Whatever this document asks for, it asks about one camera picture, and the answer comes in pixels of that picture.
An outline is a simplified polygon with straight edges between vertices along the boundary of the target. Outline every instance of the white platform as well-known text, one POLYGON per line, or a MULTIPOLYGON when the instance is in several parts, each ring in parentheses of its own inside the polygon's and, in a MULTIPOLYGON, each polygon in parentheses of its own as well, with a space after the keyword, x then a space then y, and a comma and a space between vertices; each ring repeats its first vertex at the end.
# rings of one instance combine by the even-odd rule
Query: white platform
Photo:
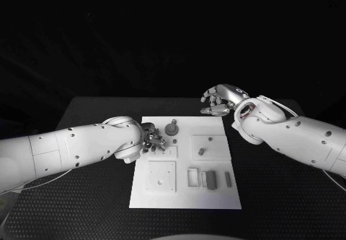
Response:
POLYGON ((142 122, 155 124, 168 148, 165 154, 149 152, 136 161, 130 208, 243 209, 223 118, 145 116, 142 122), (168 136, 165 127, 174 119, 179 132, 177 136, 168 136), (198 169, 198 187, 190 187, 188 169, 198 169), (201 172, 208 171, 217 172, 217 190, 203 187, 201 172), (231 175, 231 187, 226 172, 231 175))

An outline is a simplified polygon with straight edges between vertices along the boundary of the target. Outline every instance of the white board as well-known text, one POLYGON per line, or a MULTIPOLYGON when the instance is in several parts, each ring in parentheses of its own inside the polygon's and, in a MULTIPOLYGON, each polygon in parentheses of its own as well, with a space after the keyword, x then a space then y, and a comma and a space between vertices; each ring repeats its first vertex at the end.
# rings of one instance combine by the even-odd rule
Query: white board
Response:
MULTIPOLYGON (((130 208, 243 209, 223 118, 217 116, 146 116, 142 122, 155 124, 159 129, 159 134, 166 140, 168 148, 165 154, 161 151, 158 151, 156 154, 149 151, 136 161, 130 208), (168 136, 165 127, 172 123, 174 119, 177 119, 179 132, 175 136, 168 136), (214 140, 205 142, 207 137, 213 137, 215 142, 214 140), (207 144, 205 148, 210 149, 211 153, 211 155, 205 155, 208 154, 208 151, 205 151, 204 155, 207 157, 204 158, 204 155, 200 156, 203 159, 198 156, 195 157, 197 150, 194 150, 203 148, 198 144, 200 141, 201 144, 207 144), (169 185, 165 191, 148 190, 148 179, 151 178, 149 162, 165 162, 168 164, 175 162, 175 190, 169 188, 169 185), (198 187, 190 187, 188 169, 197 169, 198 171, 198 187), (208 171, 217 172, 217 190, 210 190, 203 186, 201 173, 208 171), (230 172, 231 187, 228 187, 226 172, 230 172)), ((169 181, 166 179, 165 182, 162 181, 162 184, 159 184, 159 178, 156 177, 152 180, 152 186, 158 188, 169 181)))

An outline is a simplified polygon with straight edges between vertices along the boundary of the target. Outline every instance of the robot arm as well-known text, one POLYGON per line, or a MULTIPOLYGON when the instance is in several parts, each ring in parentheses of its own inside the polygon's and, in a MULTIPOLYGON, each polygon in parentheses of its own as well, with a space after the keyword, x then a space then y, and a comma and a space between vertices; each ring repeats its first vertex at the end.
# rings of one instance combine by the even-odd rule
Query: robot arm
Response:
POLYGON ((236 86, 220 84, 211 88, 201 101, 211 96, 211 107, 203 113, 224 116, 234 109, 233 127, 243 138, 256 145, 267 142, 270 147, 302 163, 346 176, 345 129, 295 115, 288 119, 275 101, 265 96, 250 98, 236 86))
MULTIPOLYGON (((25 183, 107 159, 132 163, 152 146, 155 125, 143 129, 129 116, 34 136, 0 140, 0 193, 25 183)), ((162 136, 156 144, 165 150, 162 136)))

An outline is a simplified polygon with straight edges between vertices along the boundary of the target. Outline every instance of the black table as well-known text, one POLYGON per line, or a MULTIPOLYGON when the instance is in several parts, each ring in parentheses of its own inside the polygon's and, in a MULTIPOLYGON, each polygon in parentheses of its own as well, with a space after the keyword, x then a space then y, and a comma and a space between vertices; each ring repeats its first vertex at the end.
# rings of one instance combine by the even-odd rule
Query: black table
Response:
MULTIPOLYGON (((303 115, 293 100, 279 102, 303 115)), ((57 129, 116 116, 139 122, 142 116, 207 116, 205 107, 198 98, 79 97, 57 129)), ((322 170, 266 143, 250 144, 231 126, 233 114, 223 120, 243 210, 129 208, 136 162, 126 164, 113 156, 22 192, 5 224, 9 239, 149 240, 194 233, 244 239, 346 239, 346 192, 322 170)))

